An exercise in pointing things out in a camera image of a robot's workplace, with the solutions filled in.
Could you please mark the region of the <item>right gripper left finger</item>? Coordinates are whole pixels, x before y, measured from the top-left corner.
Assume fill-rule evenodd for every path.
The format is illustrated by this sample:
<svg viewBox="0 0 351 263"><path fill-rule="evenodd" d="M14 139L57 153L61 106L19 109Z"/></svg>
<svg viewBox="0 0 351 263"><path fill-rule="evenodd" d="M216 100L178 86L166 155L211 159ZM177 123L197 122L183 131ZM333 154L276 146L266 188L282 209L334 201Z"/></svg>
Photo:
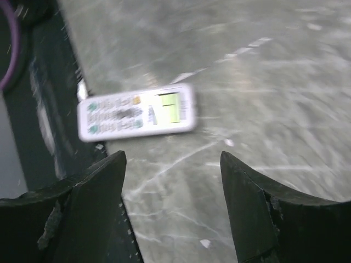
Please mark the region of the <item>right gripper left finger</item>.
<svg viewBox="0 0 351 263"><path fill-rule="evenodd" d="M121 193L123 151L48 187L1 199L1 262L142 262Z"/></svg>

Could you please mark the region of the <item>white remote control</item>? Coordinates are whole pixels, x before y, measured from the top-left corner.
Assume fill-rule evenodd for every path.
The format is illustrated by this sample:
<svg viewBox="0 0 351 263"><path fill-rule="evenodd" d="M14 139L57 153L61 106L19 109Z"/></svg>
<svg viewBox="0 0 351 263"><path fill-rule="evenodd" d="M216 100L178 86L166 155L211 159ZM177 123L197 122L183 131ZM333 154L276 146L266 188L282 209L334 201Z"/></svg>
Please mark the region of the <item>white remote control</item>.
<svg viewBox="0 0 351 263"><path fill-rule="evenodd" d="M195 90L187 83L91 96L77 105L83 142L184 133L196 125Z"/></svg>

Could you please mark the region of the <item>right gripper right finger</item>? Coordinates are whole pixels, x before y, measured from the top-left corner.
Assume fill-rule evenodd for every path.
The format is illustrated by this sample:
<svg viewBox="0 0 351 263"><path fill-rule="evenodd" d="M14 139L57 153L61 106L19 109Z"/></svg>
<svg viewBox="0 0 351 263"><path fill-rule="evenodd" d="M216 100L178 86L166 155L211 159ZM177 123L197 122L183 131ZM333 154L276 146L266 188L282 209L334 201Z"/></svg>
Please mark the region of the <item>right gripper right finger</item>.
<svg viewBox="0 0 351 263"><path fill-rule="evenodd" d="M287 187L222 152L238 262L350 262L350 202Z"/></svg>

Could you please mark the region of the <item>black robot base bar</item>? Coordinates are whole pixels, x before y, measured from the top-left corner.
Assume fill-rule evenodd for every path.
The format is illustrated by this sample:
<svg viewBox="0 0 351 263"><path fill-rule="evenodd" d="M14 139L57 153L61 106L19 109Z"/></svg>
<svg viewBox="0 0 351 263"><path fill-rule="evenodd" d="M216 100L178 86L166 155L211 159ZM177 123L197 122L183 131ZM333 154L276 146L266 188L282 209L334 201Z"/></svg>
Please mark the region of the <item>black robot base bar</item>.
<svg viewBox="0 0 351 263"><path fill-rule="evenodd" d="M102 142L78 137L77 105L88 96L58 1L10 1L1 15L1 196L15 198L102 160Z"/></svg>

